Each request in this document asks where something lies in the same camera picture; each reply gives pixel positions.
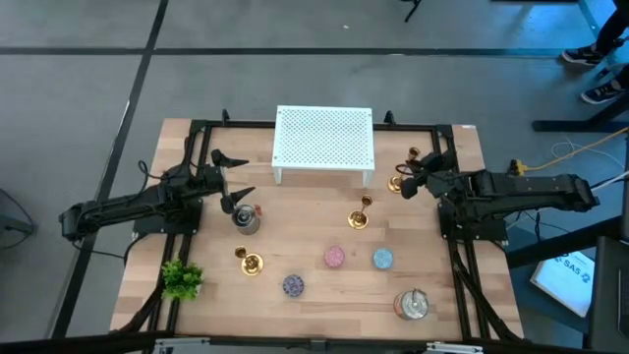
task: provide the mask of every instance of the gold candle holder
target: gold candle holder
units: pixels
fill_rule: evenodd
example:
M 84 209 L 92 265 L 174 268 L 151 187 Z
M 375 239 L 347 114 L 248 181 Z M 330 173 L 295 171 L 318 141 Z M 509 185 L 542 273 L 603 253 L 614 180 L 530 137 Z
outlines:
M 234 255 L 241 259 L 241 269 L 246 275 L 258 275 L 264 267 L 264 260 L 260 255 L 247 254 L 247 250 L 243 247 L 237 247 Z
M 373 199 L 370 196 L 363 196 L 361 198 L 361 202 L 363 203 L 363 207 L 360 210 L 352 210 L 352 212 L 350 212 L 347 216 L 347 222 L 349 222 L 350 226 L 352 226 L 355 230 L 364 229 L 370 222 L 370 218 L 364 213 L 364 211 L 366 207 L 373 203 Z
M 415 160 L 419 155 L 420 155 L 420 150 L 416 147 L 411 147 L 409 148 L 409 154 L 407 156 L 407 162 L 408 161 L 413 161 Z M 389 189 L 389 191 L 393 192 L 393 193 L 400 193 L 402 190 L 402 174 L 400 173 L 399 176 L 393 176 L 391 178 L 389 178 L 388 182 L 386 183 L 386 187 Z

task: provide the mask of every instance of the person's foot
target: person's foot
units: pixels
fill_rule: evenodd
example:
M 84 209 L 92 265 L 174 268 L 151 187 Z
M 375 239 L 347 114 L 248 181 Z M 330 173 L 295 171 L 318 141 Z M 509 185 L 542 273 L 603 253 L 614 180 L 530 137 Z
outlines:
M 625 91 L 618 81 L 613 80 L 597 88 L 588 89 L 581 93 L 581 99 L 590 104 L 600 104 L 615 99 Z
M 592 47 L 593 45 L 588 45 L 577 49 L 566 49 L 561 53 L 561 57 L 568 63 L 594 67 L 597 66 L 605 56 L 595 51 Z

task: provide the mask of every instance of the wooden table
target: wooden table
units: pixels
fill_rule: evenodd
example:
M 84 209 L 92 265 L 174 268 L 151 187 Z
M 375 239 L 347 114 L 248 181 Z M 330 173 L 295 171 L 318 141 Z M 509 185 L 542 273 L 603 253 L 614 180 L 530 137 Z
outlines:
M 164 121 L 151 173 L 159 174 L 181 161 L 190 124 L 189 119 Z M 453 126 L 453 131 L 461 170 L 483 168 L 476 128 Z M 403 162 L 409 147 L 423 153 L 431 151 L 429 133 L 374 132 L 376 165 L 368 189 L 362 188 L 360 172 L 288 170 L 282 185 L 275 185 L 271 172 L 273 133 L 273 129 L 249 128 L 214 128 L 211 132 L 210 149 L 220 148 L 227 156 L 250 161 L 228 170 L 227 179 L 231 191 L 256 187 L 242 203 L 261 205 L 262 224 L 255 235 L 241 235 L 229 215 L 220 210 L 219 196 L 204 199 L 200 231 L 190 252 L 190 262 L 204 268 L 204 283 L 196 301 L 180 306 L 177 333 L 461 339 L 436 200 L 420 190 L 406 201 L 386 188 L 394 165 Z M 347 215 L 361 206 L 363 194 L 373 197 L 373 205 L 366 210 L 370 224 L 364 230 L 354 230 L 347 223 Z M 164 241 L 165 235 L 151 235 L 131 252 L 112 328 L 124 325 L 153 289 Z M 341 246 L 346 255 L 338 269 L 328 268 L 323 261 L 323 253 L 333 245 Z M 240 260 L 234 257 L 237 246 L 263 257 L 260 275 L 241 272 Z M 389 271 L 372 265 L 372 253 L 381 247 L 394 254 Z M 486 297 L 511 330 L 522 335 L 504 254 L 490 242 L 475 242 L 475 247 Z M 461 255 L 465 260 L 462 247 Z M 282 280 L 289 274 L 299 274 L 306 283 L 305 292 L 297 299 L 282 291 Z M 393 313 L 393 299 L 415 287 L 428 294 L 429 314 L 420 321 L 403 321 Z M 474 302 L 469 294 L 467 299 L 473 334 L 478 334 Z M 162 304 L 159 328 L 165 328 L 169 305 L 169 301 Z

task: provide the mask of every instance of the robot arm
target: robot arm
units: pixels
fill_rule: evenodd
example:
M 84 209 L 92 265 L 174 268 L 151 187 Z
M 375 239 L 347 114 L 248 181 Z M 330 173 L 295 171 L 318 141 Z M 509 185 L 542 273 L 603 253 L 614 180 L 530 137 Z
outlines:
M 165 221 L 177 222 L 186 217 L 187 201 L 215 193 L 223 196 L 223 211 L 234 212 L 236 203 L 255 187 L 229 193 L 224 168 L 241 166 L 248 161 L 228 158 L 218 149 L 211 153 L 211 158 L 214 166 L 200 166 L 199 176 L 193 176 L 189 168 L 178 165 L 167 171 L 159 184 L 147 187 L 138 194 L 104 202 L 89 201 L 70 207 L 59 216 L 63 237 L 75 242 L 102 226 L 154 215 L 161 215 Z
M 576 175 L 515 177 L 485 170 L 454 173 L 449 170 L 455 160 L 452 152 L 446 152 L 407 161 L 412 177 L 402 182 L 402 196 L 413 198 L 419 187 L 426 186 L 435 198 L 443 198 L 455 208 L 458 224 L 542 207 L 583 212 L 599 204 L 588 182 Z

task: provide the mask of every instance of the gray concrete floor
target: gray concrete floor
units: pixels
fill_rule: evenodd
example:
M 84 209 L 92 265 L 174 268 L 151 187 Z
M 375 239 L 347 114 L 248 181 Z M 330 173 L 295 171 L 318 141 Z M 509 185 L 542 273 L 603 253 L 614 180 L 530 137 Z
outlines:
M 0 46 L 144 47 L 158 3 L 4 0 Z M 599 25 L 613 9 L 610 0 L 587 3 Z M 404 25 L 409 9 L 383 0 L 171 1 L 157 46 L 561 48 L 594 40 L 574 4 L 425 0 Z M 139 62 L 136 56 L 0 56 L 0 187 L 39 225 L 20 247 L 0 251 L 0 341 L 42 338 L 49 329 L 75 253 L 56 217 L 93 198 Z M 577 96 L 594 83 L 593 72 L 539 57 L 154 56 L 112 196 L 140 187 L 136 164 L 151 160 L 163 118 L 218 119 L 222 108 L 248 120 L 274 119 L 278 104 L 368 106 L 381 117 L 390 109 L 399 122 L 477 125 L 490 169 L 504 170 L 512 158 L 541 164 L 566 136 L 536 134 L 531 122 L 588 118 L 600 107 Z M 602 135 L 567 137 L 585 145 Z M 621 139 L 598 149 L 624 161 Z M 620 172 L 608 157 L 584 152 L 539 174 L 577 173 L 598 182 Z M 544 220 L 575 229 L 620 212 L 619 185 L 600 199 L 589 213 L 550 211 Z M 0 207 L 8 204 L 0 200 Z M 559 233 L 543 228 L 544 237 Z M 96 249 L 122 254 L 130 234 L 131 224 L 104 228 Z M 122 271 L 119 260 L 92 257 L 70 335 L 107 331 Z M 532 340 L 580 344 L 578 333 L 521 312 Z

